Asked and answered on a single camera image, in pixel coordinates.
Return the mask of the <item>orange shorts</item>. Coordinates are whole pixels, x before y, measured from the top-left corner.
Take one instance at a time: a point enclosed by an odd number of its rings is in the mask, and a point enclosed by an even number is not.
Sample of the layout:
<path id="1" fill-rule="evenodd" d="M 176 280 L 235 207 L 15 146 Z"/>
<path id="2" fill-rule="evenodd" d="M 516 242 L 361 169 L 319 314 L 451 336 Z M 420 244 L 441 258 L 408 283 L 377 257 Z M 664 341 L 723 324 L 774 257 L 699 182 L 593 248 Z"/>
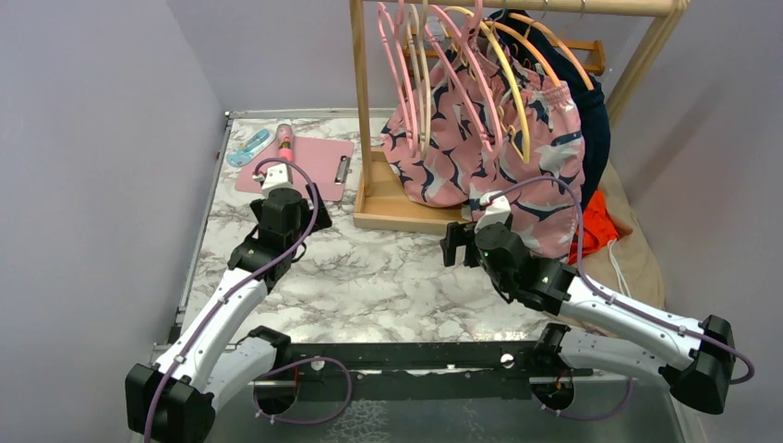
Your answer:
<path id="1" fill-rule="evenodd" d="M 577 262 L 577 243 L 583 240 L 583 257 L 595 254 L 611 241 L 620 239 L 620 232 L 608 214 L 604 194 L 597 190 L 584 209 L 584 234 L 572 240 L 567 262 Z"/>

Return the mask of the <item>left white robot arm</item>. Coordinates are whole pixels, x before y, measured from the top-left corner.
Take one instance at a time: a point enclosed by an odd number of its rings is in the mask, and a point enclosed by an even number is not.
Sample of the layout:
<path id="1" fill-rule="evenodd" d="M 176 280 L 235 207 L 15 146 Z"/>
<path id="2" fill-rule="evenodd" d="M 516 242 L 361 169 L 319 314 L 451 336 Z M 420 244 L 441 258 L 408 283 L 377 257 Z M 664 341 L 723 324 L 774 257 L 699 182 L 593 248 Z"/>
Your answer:
<path id="1" fill-rule="evenodd" d="M 291 268 L 305 239 L 331 227 L 315 185 L 301 194 L 279 188 L 250 205 L 257 224 L 232 251 L 227 269 L 193 323 L 151 365 L 125 380 L 129 428 L 152 442 L 202 442 L 216 413 L 251 379 L 289 370 L 287 335 L 261 328 L 233 352 L 230 340 Z"/>

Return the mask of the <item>orange wooden hanger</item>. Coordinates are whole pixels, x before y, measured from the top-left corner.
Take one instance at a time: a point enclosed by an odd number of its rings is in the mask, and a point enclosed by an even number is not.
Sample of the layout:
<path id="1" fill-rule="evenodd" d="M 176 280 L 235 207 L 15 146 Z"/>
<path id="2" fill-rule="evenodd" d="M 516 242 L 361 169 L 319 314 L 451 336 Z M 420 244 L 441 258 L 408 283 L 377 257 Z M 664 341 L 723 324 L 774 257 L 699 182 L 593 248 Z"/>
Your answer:
<path id="1" fill-rule="evenodd" d="M 601 89 L 599 81 L 587 73 L 565 42 L 543 23 L 530 18 L 525 11 L 520 9 L 495 11 L 487 17 L 487 21 L 496 23 L 496 30 L 502 42 L 509 47 L 514 59 L 522 66 L 531 70 L 536 70 L 540 66 L 543 71 L 546 71 L 544 63 L 501 26 L 513 29 L 521 37 L 525 37 L 546 60 L 557 79 L 565 81 L 573 92 L 583 93 L 591 90 L 598 92 Z"/>

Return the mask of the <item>beige garment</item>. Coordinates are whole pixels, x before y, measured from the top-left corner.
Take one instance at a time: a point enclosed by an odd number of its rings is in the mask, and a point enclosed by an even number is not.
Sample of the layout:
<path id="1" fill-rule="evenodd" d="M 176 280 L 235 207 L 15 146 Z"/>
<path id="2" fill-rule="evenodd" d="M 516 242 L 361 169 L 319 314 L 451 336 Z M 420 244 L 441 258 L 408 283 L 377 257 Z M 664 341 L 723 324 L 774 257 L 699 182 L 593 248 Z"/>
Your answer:
<path id="1" fill-rule="evenodd" d="M 608 289 L 664 308 L 666 291 L 660 267 L 612 165 L 606 166 L 598 190 L 605 196 L 608 214 L 620 239 L 583 257 L 584 271 Z"/>

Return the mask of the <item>pink tube bottle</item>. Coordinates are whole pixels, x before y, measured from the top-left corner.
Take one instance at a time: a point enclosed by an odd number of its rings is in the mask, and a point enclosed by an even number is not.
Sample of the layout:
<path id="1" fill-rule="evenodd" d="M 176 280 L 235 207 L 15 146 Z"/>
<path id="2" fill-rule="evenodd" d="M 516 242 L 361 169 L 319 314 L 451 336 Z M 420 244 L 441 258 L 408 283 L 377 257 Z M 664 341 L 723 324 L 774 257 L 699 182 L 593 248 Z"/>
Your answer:
<path id="1" fill-rule="evenodd" d="M 276 130 L 276 141 L 278 144 L 278 156 L 293 162 L 295 160 L 293 150 L 295 134 L 293 128 L 288 124 L 280 124 Z"/>

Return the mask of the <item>wooden clothes rack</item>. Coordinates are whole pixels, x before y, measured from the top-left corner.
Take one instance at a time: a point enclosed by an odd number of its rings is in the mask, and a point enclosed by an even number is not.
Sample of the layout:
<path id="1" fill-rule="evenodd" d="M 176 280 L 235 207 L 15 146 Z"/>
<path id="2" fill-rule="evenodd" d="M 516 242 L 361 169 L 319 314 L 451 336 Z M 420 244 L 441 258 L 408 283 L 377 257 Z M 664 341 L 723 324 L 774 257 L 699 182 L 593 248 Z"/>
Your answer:
<path id="1" fill-rule="evenodd" d="M 486 6 L 546 10 L 587 15 L 650 17 L 652 22 L 623 70 L 607 101 L 609 121 L 619 122 L 621 113 L 656 61 L 682 16 L 690 5 L 687 0 L 594 0 L 594 1 L 486 1 Z M 361 174 L 355 199 L 354 225 L 358 228 L 414 233 L 442 234 L 450 222 L 461 219 L 456 208 L 435 209 L 418 205 L 404 193 L 403 187 L 379 149 L 371 147 L 369 128 L 367 59 L 364 3 L 350 1 L 350 25 L 353 37 L 355 89 L 362 157 Z"/>

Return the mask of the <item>pink shark print shorts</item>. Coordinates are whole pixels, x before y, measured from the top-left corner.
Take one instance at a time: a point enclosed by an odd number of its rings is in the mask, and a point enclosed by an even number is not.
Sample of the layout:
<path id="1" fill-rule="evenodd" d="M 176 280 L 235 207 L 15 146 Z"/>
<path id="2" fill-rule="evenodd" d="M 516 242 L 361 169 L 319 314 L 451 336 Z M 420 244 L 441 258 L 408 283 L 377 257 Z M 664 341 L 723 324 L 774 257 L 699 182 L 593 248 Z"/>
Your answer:
<path id="1" fill-rule="evenodd" d="M 430 139 L 409 147 L 410 125 L 398 107 L 381 130 L 382 148 L 407 197 L 433 208 L 460 205 L 473 220 L 485 212 L 479 200 L 523 180 L 507 195 L 512 231 L 533 252 L 565 257 L 578 228 L 574 199 L 582 195 L 585 142 L 581 119 L 566 82 L 511 62 L 524 109 L 513 100 L 492 48 L 473 50 L 501 120 L 495 126 L 480 85 L 455 52 L 430 70 Z"/>

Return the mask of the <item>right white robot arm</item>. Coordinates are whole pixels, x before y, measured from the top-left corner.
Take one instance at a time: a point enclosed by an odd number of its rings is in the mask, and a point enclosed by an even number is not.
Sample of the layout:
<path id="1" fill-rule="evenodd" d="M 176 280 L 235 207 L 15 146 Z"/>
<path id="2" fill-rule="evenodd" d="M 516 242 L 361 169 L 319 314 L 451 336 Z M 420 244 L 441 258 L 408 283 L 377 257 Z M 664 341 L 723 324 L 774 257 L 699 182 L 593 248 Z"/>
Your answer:
<path id="1" fill-rule="evenodd" d="M 549 326 L 533 350 L 533 363 L 554 376 L 565 367 L 598 369 L 668 385 L 671 396 L 701 413 L 725 410 L 737 356 L 730 323 L 710 315 L 680 317 L 613 292 L 556 259 L 533 256 L 502 223 L 477 229 L 451 222 L 440 240 L 443 263 L 464 264 L 488 275 L 508 304 L 580 320 L 608 332 L 600 337 L 563 325 Z"/>

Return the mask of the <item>yellow hanger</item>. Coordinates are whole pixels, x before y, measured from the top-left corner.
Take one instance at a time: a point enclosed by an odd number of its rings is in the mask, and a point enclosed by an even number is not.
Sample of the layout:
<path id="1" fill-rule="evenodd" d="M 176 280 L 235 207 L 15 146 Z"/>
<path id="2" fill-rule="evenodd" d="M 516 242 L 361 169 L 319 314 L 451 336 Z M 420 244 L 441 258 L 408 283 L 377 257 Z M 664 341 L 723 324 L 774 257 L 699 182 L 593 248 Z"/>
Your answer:
<path id="1" fill-rule="evenodd" d="M 476 13 L 470 11 L 469 9 L 463 6 L 447 6 L 445 10 L 448 12 L 456 11 L 460 14 L 463 14 L 465 16 L 464 26 L 466 30 L 468 28 L 473 28 L 474 27 L 473 22 L 476 21 L 477 22 L 476 25 L 480 28 L 481 32 L 484 34 L 490 46 L 492 47 L 492 50 L 497 56 L 504 77 L 506 78 L 509 84 L 509 93 L 512 95 L 513 102 L 516 106 L 517 117 L 519 120 L 519 124 L 517 126 L 508 125 L 505 128 L 505 131 L 512 135 L 511 136 L 512 142 L 514 143 L 514 146 L 518 149 L 518 154 L 520 158 L 525 164 L 528 164 L 530 162 L 530 157 L 531 157 L 531 148 L 530 148 L 531 140 L 530 140 L 530 129 L 524 111 L 524 101 L 522 98 L 522 94 L 520 92 L 520 86 L 517 82 L 517 77 L 512 69 L 512 63 L 509 61 L 508 57 L 504 52 L 504 48 L 500 44 L 500 38 L 497 36 L 494 23 L 491 22 L 489 25 L 487 25 L 480 16 L 478 16 Z"/>

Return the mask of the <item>cream hanger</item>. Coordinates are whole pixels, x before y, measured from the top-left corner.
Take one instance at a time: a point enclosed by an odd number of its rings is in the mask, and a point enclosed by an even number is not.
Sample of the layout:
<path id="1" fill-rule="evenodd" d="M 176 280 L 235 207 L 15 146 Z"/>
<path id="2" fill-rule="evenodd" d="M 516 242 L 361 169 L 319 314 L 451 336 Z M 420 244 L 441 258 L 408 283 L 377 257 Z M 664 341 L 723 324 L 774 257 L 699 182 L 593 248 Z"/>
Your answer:
<path id="1" fill-rule="evenodd" d="M 430 81 L 424 44 L 424 31 L 427 27 L 427 13 L 424 13 L 424 16 L 420 18 L 416 6 L 409 6 L 408 8 L 405 31 L 409 58 L 413 62 L 413 74 L 414 80 L 416 81 L 416 97 L 417 104 L 419 105 L 419 113 L 417 115 L 421 126 L 418 133 L 418 142 L 421 148 L 421 160 L 423 161 L 428 154 L 431 133 Z"/>

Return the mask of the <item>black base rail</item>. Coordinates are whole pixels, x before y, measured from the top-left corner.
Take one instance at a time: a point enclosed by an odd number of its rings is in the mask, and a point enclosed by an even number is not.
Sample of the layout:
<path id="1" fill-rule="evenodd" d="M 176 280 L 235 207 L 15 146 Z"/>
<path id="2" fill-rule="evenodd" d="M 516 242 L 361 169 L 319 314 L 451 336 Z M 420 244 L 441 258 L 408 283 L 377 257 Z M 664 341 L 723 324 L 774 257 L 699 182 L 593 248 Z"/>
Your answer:
<path id="1" fill-rule="evenodd" d="M 291 343 L 253 384 L 263 403 L 299 401 L 528 400 L 531 383 L 572 371 L 535 341 Z"/>

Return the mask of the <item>navy blue garment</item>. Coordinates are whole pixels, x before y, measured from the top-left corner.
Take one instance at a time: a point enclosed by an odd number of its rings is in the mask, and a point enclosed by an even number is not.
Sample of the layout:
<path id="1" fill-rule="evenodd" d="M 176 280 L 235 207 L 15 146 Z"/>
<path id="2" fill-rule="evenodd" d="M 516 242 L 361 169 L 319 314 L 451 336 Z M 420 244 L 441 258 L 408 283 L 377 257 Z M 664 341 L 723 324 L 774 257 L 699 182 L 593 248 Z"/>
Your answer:
<path id="1" fill-rule="evenodd" d="M 608 165 L 611 145 L 610 124 L 602 86 L 598 92 L 591 90 L 583 93 L 575 93 L 568 84 L 567 86 L 580 115 L 585 142 L 581 202 L 582 208 L 585 209 L 597 191 L 600 179 Z"/>

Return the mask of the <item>light blue package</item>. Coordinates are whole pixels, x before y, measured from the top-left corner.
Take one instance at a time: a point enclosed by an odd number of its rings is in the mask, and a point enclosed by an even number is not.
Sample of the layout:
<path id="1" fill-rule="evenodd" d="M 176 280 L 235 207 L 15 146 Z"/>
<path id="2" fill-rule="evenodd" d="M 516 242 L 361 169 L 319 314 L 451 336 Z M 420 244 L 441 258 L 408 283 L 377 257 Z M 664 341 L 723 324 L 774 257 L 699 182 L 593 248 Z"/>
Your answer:
<path id="1" fill-rule="evenodd" d="M 229 153 L 226 156 L 226 162 L 232 167 L 241 168 L 254 160 L 271 142 L 271 131 L 269 129 L 261 129 Z"/>

